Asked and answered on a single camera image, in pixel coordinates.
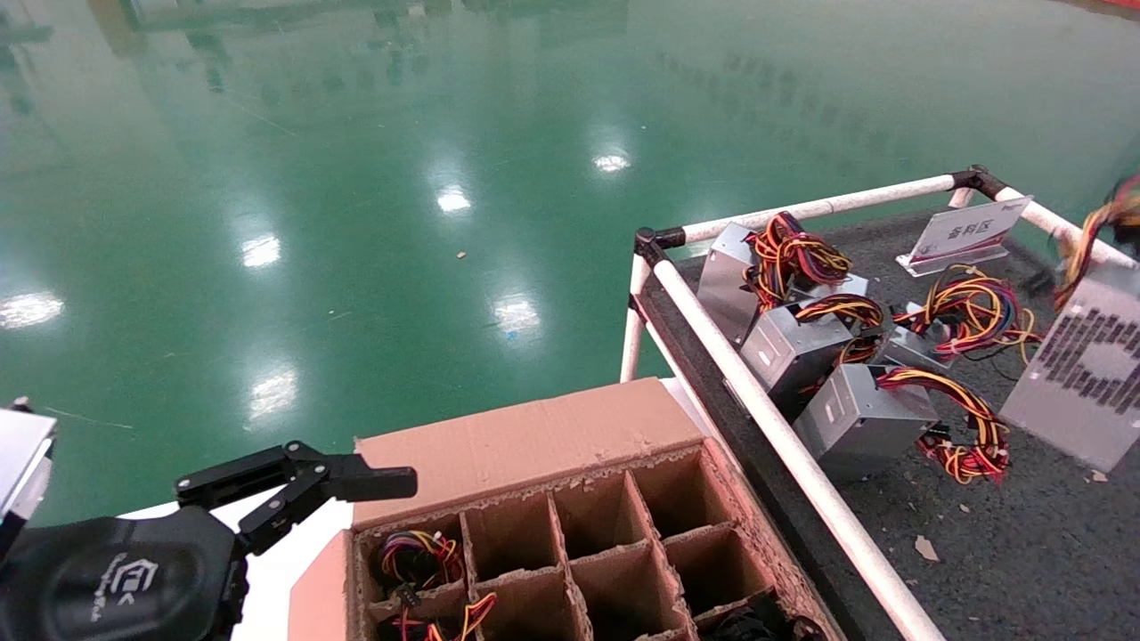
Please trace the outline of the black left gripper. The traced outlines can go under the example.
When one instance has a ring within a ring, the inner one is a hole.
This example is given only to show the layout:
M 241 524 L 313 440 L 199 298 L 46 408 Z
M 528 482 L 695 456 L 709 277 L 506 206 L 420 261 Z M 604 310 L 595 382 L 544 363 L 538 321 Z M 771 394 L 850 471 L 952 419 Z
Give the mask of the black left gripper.
M 21 532 L 3 560 L 1 636 L 228 640 L 249 595 L 249 560 L 205 510 L 294 482 L 325 459 L 285 443 L 186 474 L 172 514 Z

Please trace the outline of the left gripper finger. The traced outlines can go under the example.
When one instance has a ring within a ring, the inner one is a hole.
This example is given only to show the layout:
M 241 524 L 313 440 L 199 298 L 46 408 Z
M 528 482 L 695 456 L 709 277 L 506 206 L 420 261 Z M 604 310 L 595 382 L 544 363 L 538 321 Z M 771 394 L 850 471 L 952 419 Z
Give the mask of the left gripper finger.
M 408 500 L 417 494 L 412 466 L 368 466 L 359 454 L 286 454 L 272 466 L 280 490 L 241 519 L 241 550 L 263 555 L 329 500 Z

